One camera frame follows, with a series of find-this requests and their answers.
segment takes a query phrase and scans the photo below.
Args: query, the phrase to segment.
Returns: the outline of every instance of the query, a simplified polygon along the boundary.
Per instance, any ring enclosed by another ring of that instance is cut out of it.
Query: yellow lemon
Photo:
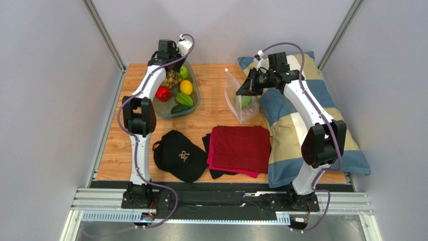
[[[188,80],[183,80],[180,83],[180,91],[187,94],[187,95],[191,95],[193,92],[193,84],[192,82],[188,81]]]

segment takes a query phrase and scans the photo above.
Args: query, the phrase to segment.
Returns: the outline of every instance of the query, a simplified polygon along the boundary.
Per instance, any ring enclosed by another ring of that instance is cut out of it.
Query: red folded cloth
[[[210,137],[210,141],[209,141],[208,159],[206,161],[206,163],[209,165],[210,169],[217,170],[217,171],[224,171],[224,172],[237,172],[237,173],[246,174],[246,175],[253,177],[253,178],[257,178],[257,176],[259,175],[258,172],[252,172],[252,171],[241,170],[241,169],[227,169],[227,168],[214,167],[212,165],[212,162],[214,160],[214,153],[216,152],[216,149],[214,147],[214,142],[212,141],[213,136],[214,135],[211,133],[211,137]]]
[[[263,127],[214,127],[212,166],[267,173],[270,155],[269,131]]]

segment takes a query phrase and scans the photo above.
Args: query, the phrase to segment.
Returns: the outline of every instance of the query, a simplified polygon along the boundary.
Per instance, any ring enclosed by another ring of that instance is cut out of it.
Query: clear plastic bag
[[[236,95],[240,83],[226,69],[225,96],[232,114],[242,125],[259,113],[259,103],[255,96]]]

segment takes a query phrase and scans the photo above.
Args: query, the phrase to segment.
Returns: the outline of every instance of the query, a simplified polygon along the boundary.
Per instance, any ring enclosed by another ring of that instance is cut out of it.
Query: wooden tabletop
[[[201,100],[198,108],[192,114],[174,119],[157,118],[156,130],[152,134],[151,144],[159,141],[161,137],[170,130],[177,130],[187,136],[195,145],[205,150],[202,137],[211,133],[213,127],[239,126],[239,122],[233,117],[225,99],[225,68],[238,80],[244,80],[243,74],[238,64],[192,64],[191,65]],[[140,85],[146,73],[146,64],[131,64],[124,80],[124,85],[119,97],[130,96]],[[132,168],[132,149],[129,135],[124,133],[116,122],[116,114],[121,105],[118,101],[114,120],[110,128],[107,143],[99,166],[97,180],[129,180]],[[244,126],[262,126],[266,128],[266,121],[263,112],[245,122]],[[153,152],[150,152],[150,173],[153,181],[180,181],[172,174],[159,170],[153,160]],[[218,179],[212,179],[207,169],[198,181],[204,182],[258,182],[267,183],[267,174],[259,174],[257,178],[252,178],[244,174],[234,176],[223,175]],[[346,182],[343,173],[327,172],[320,182],[324,183],[344,183]]]

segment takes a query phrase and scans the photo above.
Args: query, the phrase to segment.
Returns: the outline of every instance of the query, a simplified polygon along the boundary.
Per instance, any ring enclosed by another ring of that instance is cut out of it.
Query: white wall
[[[426,240],[428,2],[365,1],[324,72],[370,164],[358,176],[384,240]]]
[[[319,63],[353,2],[93,1],[127,65],[147,63],[159,39],[178,41],[184,33],[196,38],[191,63],[236,63],[238,57],[284,41],[313,50]],[[297,53],[293,47],[285,50]]]
[[[59,240],[120,73],[82,1],[2,1],[0,33],[0,239]]]

